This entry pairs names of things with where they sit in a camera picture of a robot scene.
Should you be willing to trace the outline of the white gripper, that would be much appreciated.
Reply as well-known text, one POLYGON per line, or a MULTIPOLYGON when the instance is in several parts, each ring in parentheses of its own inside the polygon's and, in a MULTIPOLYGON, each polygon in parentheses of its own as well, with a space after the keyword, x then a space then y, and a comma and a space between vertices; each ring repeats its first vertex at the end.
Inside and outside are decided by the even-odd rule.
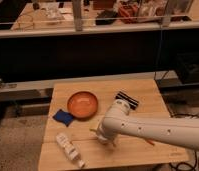
POLYGON ((116 134, 110 129, 106 128, 102 123, 99 123, 96 129, 96 136, 100 143, 114 145, 116 134))

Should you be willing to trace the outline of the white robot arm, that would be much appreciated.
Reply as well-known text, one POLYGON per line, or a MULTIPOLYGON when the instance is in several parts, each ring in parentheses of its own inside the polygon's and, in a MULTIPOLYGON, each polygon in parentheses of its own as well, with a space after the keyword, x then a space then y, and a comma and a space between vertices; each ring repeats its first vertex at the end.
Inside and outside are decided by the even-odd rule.
POLYGON ((107 143, 121 134, 199 151, 199 119, 138 118, 129 112, 129 104, 116 99, 97 126, 98 139, 107 143))

